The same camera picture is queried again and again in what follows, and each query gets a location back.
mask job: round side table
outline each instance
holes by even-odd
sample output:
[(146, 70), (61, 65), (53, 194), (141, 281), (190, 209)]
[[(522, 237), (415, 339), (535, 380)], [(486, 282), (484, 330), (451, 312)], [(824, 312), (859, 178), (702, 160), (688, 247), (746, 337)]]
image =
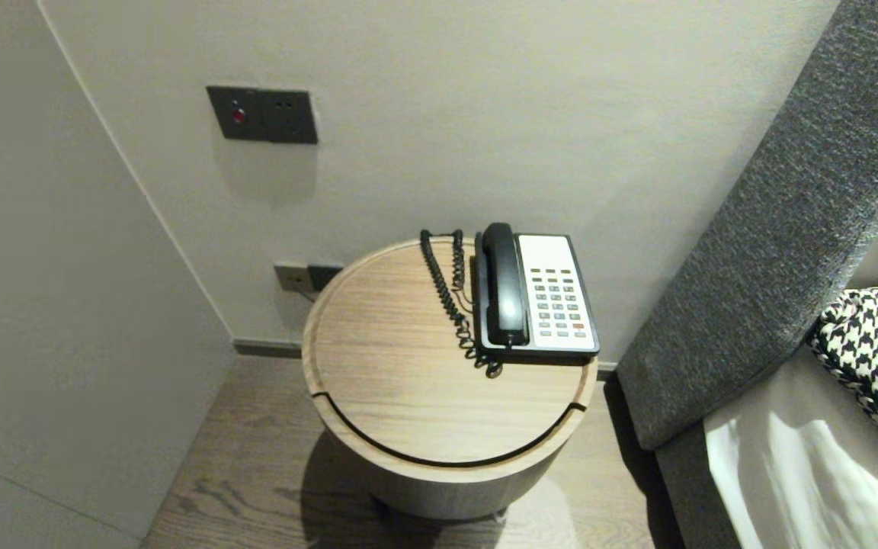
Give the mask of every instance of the round side table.
[[(451, 242), (432, 239), (447, 281)], [(464, 251), (468, 286), (473, 244)], [(303, 370), (321, 420), (357, 455), (372, 496), (459, 520), (503, 509), (543, 476), (581, 423), (598, 364), (510, 362), (487, 378), (463, 357), (410, 240), (349, 265), (322, 292), (304, 331)]]

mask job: white wall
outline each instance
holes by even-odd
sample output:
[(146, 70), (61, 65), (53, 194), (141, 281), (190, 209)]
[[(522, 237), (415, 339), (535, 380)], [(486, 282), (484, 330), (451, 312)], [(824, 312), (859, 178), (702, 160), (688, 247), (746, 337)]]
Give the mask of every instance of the white wall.
[[(570, 233), (616, 361), (836, 3), (42, 0), (236, 337), (300, 340), (274, 261), (421, 228)], [(227, 142), (206, 84), (313, 93), (317, 147)]]
[(0, 547), (137, 546), (229, 333), (35, 3), (0, 10)]

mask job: landline phone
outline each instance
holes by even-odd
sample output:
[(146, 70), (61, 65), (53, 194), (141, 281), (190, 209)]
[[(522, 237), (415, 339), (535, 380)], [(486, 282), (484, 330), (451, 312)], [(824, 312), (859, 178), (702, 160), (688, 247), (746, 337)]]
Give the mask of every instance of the landline phone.
[(505, 361), (584, 364), (598, 354), (598, 335), (588, 292), (571, 239), (562, 234), (515, 234), (507, 223), (491, 223), (476, 234), (471, 261), (473, 338), (466, 315), (466, 258), (463, 232), (453, 237), (453, 293), (432, 253), (428, 230), (419, 234), (422, 255), (447, 315), (456, 324), (460, 347), (488, 377)]

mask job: coiled phone cord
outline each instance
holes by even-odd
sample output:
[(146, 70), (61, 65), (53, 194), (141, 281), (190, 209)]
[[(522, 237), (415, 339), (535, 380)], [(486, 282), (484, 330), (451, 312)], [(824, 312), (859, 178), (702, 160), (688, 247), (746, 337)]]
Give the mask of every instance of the coiled phone cord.
[[(470, 330), (469, 319), (460, 312), (460, 308), (456, 306), (456, 301), (453, 301), (452, 292), (449, 291), (449, 287), (446, 285), (446, 278), (443, 278), (442, 270), (439, 268), (439, 261), (436, 261), (436, 256), (432, 252), (432, 242), (430, 241), (432, 236), (432, 233), (423, 229), (418, 234), (418, 242), (422, 249), (422, 256), (425, 257), (425, 264), (429, 268), (429, 274), (432, 275), (432, 282), (436, 286), (436, 292), (439, 294), (439, 300), (442, 301), (446, 315), (449, 316), (450, 320), (453, 320), (453, 324), (456, 324), (456, 337), (460, 338), (460, 348), (466, 350), (464, 357), (472, 359), (475, 368), (483, 368), (485, 366), (487, 368), (487, 377), (495, 378), (503, 371), (503, 364), (500, 361), (487, 357), (487, 355), (481, 354), (477, 350), (476, 340), (473, 339), (473, 333)], [(460, 300), (461, 305), (463, 299), (466, 299), (464, 297), (460, 298), (460, 295), (463, 295), (464, 285), (466, 285), (466, 255), (463, 252), (463, 231), (456, 229), (452, 233), (436, 234), (436, 236), (453, 237), (453, 291), (456, 292), (456, 297)]]

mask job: wooden floor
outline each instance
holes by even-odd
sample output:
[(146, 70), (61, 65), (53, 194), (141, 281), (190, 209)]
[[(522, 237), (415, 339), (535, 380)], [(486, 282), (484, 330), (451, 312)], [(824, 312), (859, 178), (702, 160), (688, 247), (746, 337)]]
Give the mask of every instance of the wooden floor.
[[(489, 418), (477, 418), (477, 421)], [(323, 433), (300, 361), (241, 357), (143, 547), (652, 547), (598, 383), (581, 427), (503, 517), (387, 513)]]

